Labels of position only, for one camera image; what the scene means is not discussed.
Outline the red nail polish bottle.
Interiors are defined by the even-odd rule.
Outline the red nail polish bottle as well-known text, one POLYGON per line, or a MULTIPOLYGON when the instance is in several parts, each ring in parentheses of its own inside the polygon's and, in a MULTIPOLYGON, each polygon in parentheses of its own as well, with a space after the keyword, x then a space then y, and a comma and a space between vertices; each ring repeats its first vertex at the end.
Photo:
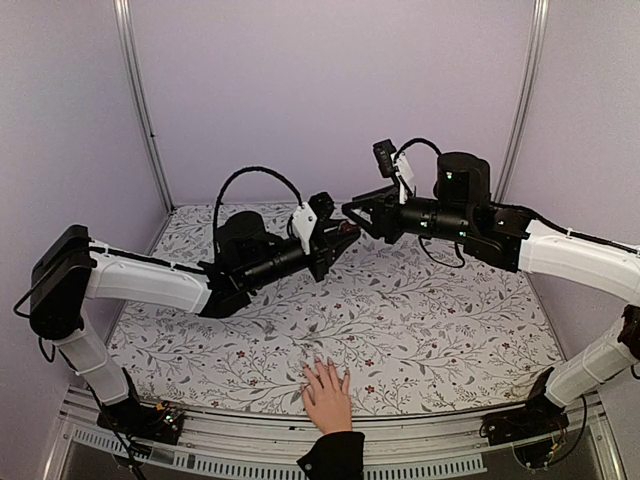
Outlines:
POLYGON ((348 222, 348 221, 344 221, 344 222, 342 222, 342 223, 340 224, 340 226, 339 226, 339 232, 340 232, 341 234, 351 233, 351 232, 353 232, 353 231, 354 231, 354 230, 356 230, 356 229, 357 229, 357 226, 356 226, 356 225, 354 225, 354 224, 352 224, 352 223, 350 223, 350 222, 348 222))

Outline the black sleeved forearm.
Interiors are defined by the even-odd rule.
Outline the black sleeved forearm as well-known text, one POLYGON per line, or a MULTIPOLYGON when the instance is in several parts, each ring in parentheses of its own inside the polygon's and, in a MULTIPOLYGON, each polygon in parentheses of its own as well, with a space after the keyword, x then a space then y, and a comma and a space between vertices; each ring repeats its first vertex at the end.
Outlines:
POLYGON ((361 432, 323 435, 297 464, 311 480, 362 480, 364 442, 365 435, 361 432))

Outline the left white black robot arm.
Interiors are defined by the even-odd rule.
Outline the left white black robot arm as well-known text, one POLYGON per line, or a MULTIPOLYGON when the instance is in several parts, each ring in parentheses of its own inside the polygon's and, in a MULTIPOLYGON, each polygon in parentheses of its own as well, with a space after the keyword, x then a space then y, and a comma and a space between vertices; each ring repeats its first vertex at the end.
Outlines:
POLYGON ((110 406, 116 424, 138 434, 148 426, 148 412, 134 401, 124 370, 84 318, 84 301, 121 299, 227 318, 248 306, 257 290, 301 270, 323 280, 360 236, 356 225, 318 216, 307 204, 294 211, 291 223, 292 237, 282 238, 267 231, 259 213, 237 213, 214 231, 213 262, 195 267, 113 249, 73 225, 33 268, 31 287, 13 311, 70 361, 99 402, 110 406))

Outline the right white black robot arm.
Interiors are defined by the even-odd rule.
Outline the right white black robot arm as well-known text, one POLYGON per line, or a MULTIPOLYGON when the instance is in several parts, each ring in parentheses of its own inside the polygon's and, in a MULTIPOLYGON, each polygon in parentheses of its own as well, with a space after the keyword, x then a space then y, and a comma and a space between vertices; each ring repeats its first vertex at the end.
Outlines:
POLYGON ((517 427, 537 436, 556 410, 639 362, 639 250, 563 228, 535 211, 491 201, 490 168, 472 154, 437 158, 431 199, 406 191, 401 155, 378 153, 385 189, 353 198, 343 213, 369 236, 395 243, 403 234, 459 243, 466 255, 510 272, 539 273, 608 292, 625 301, 620 319, 581 353, 536 380, 517 427))

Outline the person's hand with painted nails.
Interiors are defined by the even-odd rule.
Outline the person's hand with painted nails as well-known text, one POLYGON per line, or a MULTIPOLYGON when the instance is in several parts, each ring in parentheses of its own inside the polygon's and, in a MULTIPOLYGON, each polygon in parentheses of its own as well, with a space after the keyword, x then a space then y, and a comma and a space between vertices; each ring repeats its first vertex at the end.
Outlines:
POLYGON ((301 390, 302 399, 311 422, 323 435, 352 431, 350 372, 339 376, 332 360, 321 359, 313 367, 305 365, 303 372, 307 384, 301 390))

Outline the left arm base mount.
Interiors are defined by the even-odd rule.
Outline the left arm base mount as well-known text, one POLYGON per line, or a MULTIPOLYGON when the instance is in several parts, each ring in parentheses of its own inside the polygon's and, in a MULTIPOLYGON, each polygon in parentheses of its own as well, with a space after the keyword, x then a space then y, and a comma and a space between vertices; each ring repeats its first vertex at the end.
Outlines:
POLYGON ((145 406, 127 399, 99 408, 97 424, 125 436, 176 445, 182 433, 184 410, 168 402, 145 406))

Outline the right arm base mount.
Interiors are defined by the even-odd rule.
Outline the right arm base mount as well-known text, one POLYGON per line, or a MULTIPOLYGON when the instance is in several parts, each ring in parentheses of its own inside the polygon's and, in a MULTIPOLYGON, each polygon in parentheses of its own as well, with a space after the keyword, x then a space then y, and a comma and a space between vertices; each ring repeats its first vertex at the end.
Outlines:
POLYGON ((558 433, 557 439, 547 437, 515 449, 516 460, 522 466, 542 469, 551 465, 564 443, 568 426, 565 408, 547 399, 544 387, 536 387, 522 406, 486 414, 482 418, 479 436, 486 438, 490 446, 495 446, 558 433))

